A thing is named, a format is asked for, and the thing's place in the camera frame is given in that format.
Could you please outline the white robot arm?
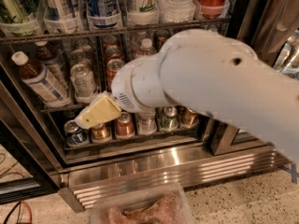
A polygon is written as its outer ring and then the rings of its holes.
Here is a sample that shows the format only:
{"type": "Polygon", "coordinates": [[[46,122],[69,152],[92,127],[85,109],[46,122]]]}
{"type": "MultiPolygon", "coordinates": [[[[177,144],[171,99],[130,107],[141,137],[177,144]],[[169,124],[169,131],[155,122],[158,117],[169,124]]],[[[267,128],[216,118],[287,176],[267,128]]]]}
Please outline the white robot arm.
{"type": "Polygon", "coordinates": [[[191,29],[170,37],[160,51],[130,61],[75,118],[90,129],[122,111],[183,105],[272,143],[299,162],[299,82],[262,62],[248,45],[191,29]]]}

